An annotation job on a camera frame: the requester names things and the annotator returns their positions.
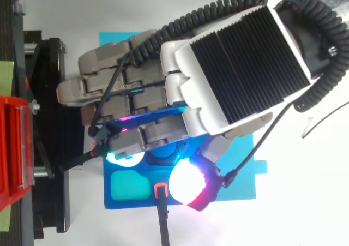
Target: screw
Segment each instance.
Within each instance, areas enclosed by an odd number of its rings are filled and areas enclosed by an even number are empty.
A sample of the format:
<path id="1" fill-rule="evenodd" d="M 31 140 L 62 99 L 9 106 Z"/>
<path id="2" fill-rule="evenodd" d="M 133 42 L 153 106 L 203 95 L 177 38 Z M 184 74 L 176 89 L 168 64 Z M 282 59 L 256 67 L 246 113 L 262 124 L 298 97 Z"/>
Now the screw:
<path id="1" fill-rule="evenodd" d="M 40 110 L 40 104 L 37 103 L 37 100 L 33 100 L 32 103 L 29 104 L 29 107 L 32 110 L 34 115 L 38 114 L 38 110 Z"/>
<path id="2" fill-rule="evenodd" d="M 26 3 L 23 0 L 16 0 L 13 11 L 16 15 L 24 16 L 26 14 Z"/>
<path id="3" fill-rule="evenodd" d="M 330 54 L 330 56 L 332 56 L 332 57 L 337 55 L 337 52 L 338 52 L 338 50 L 335 46 L 332 46 L 328 49 L 328 54 Z"/>
<path id="4" fill-rule="evenodd" d="M 61 43 L 59 46 L 59 53 L 60 54 L 66 54 L 67 53 L 67 47 L 64 43 Z"/>

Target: white light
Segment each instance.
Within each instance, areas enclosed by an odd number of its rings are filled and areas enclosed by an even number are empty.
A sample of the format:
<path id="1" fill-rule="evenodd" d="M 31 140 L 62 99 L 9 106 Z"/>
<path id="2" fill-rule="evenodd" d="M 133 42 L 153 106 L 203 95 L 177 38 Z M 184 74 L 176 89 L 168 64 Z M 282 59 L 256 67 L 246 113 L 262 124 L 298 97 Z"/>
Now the white light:
<path id="1" fill-rule="evenodd" d="M 169 179 L 170 194 L 175 200 L 183 204 L 194 201 L 205 186 L 204 175 L 189 162 L 189 158 L 180 160 L 171 172 Z"/>
<path id="2" fill-rule="evenodd" d="M 114 163 L 122 167 L 133 167 L 133 166 L 136 166 L 138 163 L 140 163 L 140 161 L 143 159 L 143 156 L 144 156 L 144 152 L 140 152 L 131 157 L 117 159 L 115 158 L 114 153 L 109 152 L 107 154 L 106 159 L 110 163 Z"/>

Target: dark blue circle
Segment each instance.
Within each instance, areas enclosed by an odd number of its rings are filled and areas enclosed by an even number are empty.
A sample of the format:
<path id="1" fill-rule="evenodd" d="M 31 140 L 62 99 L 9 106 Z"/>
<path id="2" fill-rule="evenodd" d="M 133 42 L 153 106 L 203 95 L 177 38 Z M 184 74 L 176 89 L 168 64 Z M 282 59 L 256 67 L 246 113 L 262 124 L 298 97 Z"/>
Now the dark blue circle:
<path id="1" fill-rule="evenodd" d="M 150 153 L 152 155 L 154 155 L 155 157 L 158 157 L 158 158 L 166 158 L 166 157 L 169 157 L 170 155 L 172 155 L 172 153 L 175 152 L 176 147 L 177 147 L 177 143 L 173 142 L 173 143 L 170 143 L 170 144 L 167 144 L 167 145 L 164 145 L 164 146 L 152 149 L 150 151 Z"/>

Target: coiled black cable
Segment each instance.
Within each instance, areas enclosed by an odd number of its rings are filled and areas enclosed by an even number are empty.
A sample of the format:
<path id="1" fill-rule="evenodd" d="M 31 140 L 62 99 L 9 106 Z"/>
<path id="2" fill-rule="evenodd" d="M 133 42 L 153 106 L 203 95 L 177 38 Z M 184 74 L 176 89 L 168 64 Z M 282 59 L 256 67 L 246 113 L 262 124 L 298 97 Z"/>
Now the coiled black cable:
<path id="1" fill-rule="evenodd" d="M 305 112 L 317 105 L 349 70 L 349 31 L 341 17 L 321 0 L 304 0 L 299 5 L 299 13 L 315 25 L 337 48 L 327 71 L 294 102 L 298 112 Z"/>
<path id="2" fill-rule="evenodd" d="M 160 53 L 164 42 L 176 40 L 183 34 L 224 16 L 267 3 L 268 0 L 218 0 L 217 3 L 212 2 L 203 8 L 193 10 L 191 13 L 165 25 L 133 49 L 130 52 L 131 64 L 139 68 L 147 60 L 156 57 Z"/>

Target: black heat sink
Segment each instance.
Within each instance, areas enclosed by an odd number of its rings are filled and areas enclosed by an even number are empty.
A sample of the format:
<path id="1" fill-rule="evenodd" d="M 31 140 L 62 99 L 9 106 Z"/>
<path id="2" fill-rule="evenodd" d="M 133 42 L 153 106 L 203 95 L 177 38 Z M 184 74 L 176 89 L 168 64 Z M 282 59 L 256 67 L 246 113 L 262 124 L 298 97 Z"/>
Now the black heat sink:
<path id="1" fill-rule="evenodd" d="M 191 44 L 230 124 L 309 85 L 267 7 Z"/>

